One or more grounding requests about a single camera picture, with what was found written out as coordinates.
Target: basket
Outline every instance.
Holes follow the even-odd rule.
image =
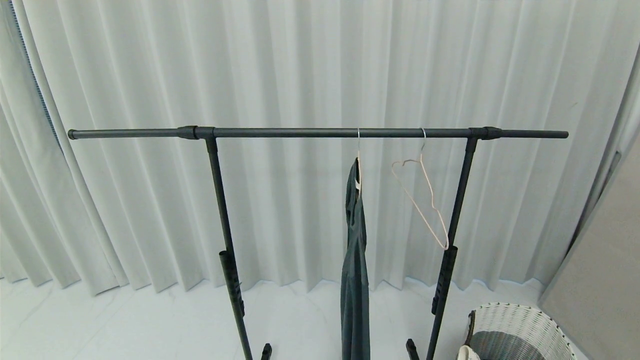
[[[577,360],[555,321],[517,304],[492,302],[473,310],[465,345],[482,360]]]

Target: hanger hook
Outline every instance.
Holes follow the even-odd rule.
[[[422,129],[422,134],[424,134],[424,139],[422,141],[422,147],[420,148],[420,153],[422,153],[422,150],[424,150],[424,144],[427,143],[427,132],[424,130],[424,127],[422,127],[421,129]]]

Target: rack foot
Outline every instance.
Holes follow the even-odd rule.
[[[415,348],[415,344],[412,339],[406,341],[406,351],[409,353],[409,360],[420,360],[418,356],[418,350]]]
[[[262,349],[262,357],[260,358],[261,360],[269,360],[271,359],[271,352],[273,351],[273,348],[271,348],[271,344],[266,343],[264,345],[264,348]]]

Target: white marble floor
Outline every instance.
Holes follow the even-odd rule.
[[[339,359],[340,289],[323,281],[306,292],[295,282],[261,282],[243,293],[254,358],[270,342],[274,360]],[[541,285],[502,282],[496,292],[474,282],[452,286],[436,351],[454,359],[470,310],[485,302],[534,306]],[[407,279],[399,291],[382,283],[370,294],[371,358],[402,359],[407,338],[426,356],[434,287]],[[189,292],[123,287],[90,297],[82,282],[61,290],[52,282],[0,281],[2,360],[244,359],[227,289],[203,281]],[[577,348],[579,359],[586,359]]]

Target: clothes rack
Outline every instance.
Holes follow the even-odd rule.
[[[465,158],[458,181],[458,190],[453,205],[451,223],[449,224],[449,249],[444,251],[435,296],[431,303],[431,313],[435,315],[427,360],[432,360],[435,354],[445,303],[451,283],[451,276],[456,261],[458,248],[453,246],[458,228],[458,220],[462,210],[462,202],[467,189],[467,181],[474,158],[478,140],[493,140],[498,138],[567,138],[566,131],[547,130],[503,130],[497,127],[470,127],[468,129],[375,129],[375,128],[249,128],[249,127],[206,127],[182,126],[175,129],[113,129],[113,130],[69,130],[71,140],[87,138],[184,138],[189,140],[204,139],[207,144],[213,184],[216,190],[216,200],[220,212],[222,233],[225,250],[220,252],[220,261],[224,271],[229,299],[236,319],[244,357],[252,360],[249,339],[244,326],[244,302],[240,291],[236,256],[231,236],[231,226],[227,212],[227,202],[220,170],[217,138],[466,138]],[[419,360],[416,346],[412,339],[405,344],[410,360]],[[272,348],[269,343],[264,345],[262,360],[271,357]]]

